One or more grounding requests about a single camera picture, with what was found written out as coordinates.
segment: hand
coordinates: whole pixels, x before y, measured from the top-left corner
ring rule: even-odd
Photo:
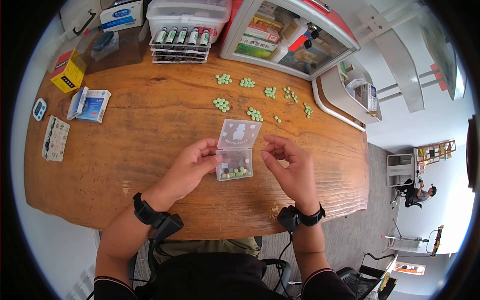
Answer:
[[[205,174],[215,172],[222,156],[208,155],[215,154],[217,143],[218,140],[207,138],[185,147],[165,176],[142,194],[142,200],[156,211],[167,211],[193,191]]]
[[[266,135],[269,144],[263,149],[262,157],[267,168],[273,173],[285,194],[295,201],[295,206],[304,215],[318,212],[317,185],[313,175],[312,155],[289,139]],[[277,160],[286,160],[290,165],[283,168]]]

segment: sleeve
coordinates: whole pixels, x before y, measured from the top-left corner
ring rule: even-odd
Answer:
[[[118,279],[98,276],[94,280],[95,300],[137,300],[133,290]]]
[[[426,191],[421,191],[420,192],[420,197],[418,197],[420,200],[425,201],[428,199],[428,193]]]
[[[356,300],[350,288],[332,269],[321,269],[310,275],[303,285],[302,300]]]

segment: left hand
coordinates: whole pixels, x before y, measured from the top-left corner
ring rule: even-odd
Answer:
[[[142,200],[156,211],[167,211],[177,200],[192,192],[207,173],[222,161],[215,154],[217,139],[201,139],[185,147],[165,176],[142,194]]]

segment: wooden table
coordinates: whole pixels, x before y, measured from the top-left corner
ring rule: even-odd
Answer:
[[[25,194],[30,206],[68,222],[103,230],[133,195],[159,180],[179,151],[203,137],[218,138],[223,120],[249,118],[248,107],[261,110],[264,122],[253,147],[255,175],[219,182],[208,174],[170,212],[182,217],[185,227],[172,238],[211,240],[273,234],[284,231],[276,221],[283,206],[292,204],[264,166],[262,135],[292,139],[315,158],[318,194],[325,220],[367,208],[369,168],[366,135],[322,112],[303,79],[259,66],[222,60],[213,47],[205,64],[143,62],[103,70],[84,77],[90,89],[112,93],[102,124],[68,121],[71,129],[62,162],[46,161],[41,149],[50,115],[66,121],[74,92],[64,94],[47,73],[38,91],[48,104],[42,121],[30,120],[25,147]],[[218,85],[215,74],[234,80]],[[239,86],[250,77],[255,88]],[[277,87],[276,99],[264,95]],[[285,99],[290,86],[298,103]],[[222,113],[212,100],[230,102]],[[305,117],[302,102],[313,113]],[[277,115],[282,122],[277,123]]]

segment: gray floor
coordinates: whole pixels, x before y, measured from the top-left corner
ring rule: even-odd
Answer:
[[[358,270],[363,255],[367,252],[376,257],[393,253],[393,251],[382,253],[386,250],[387,240],[381,238],[381,235],[388,234],[394,228],[392,218],[396,219],[398,214],[398,207],[392,209],[390,204],[390,200],[393,198],[392,189],[386,185],[386,157],[388,154],[382,148],[369,144],[370,186],[367,210],[322,223],[326,240],[326,256],[334,270],[346,266]],[[277,258],[288,244],[288,239],[286,232],[264,236],[260,258]],[[288,261],[292,266],[290,280],[300,281],[300,273],[292,246],[285,251],[282,259]],[[388,259],[375,261],[366,257],[364,264],[381,268],[385,267],[387,262]],[[137,258],[135,278],[147,280],[149,273],[144,246],[140,249]],[[278,281],[278,273],[274,266],[268,267],[263,280],[270,288],[275,286]],[[299,287],[288,288],[292,295],[296,295],[298,290]]]

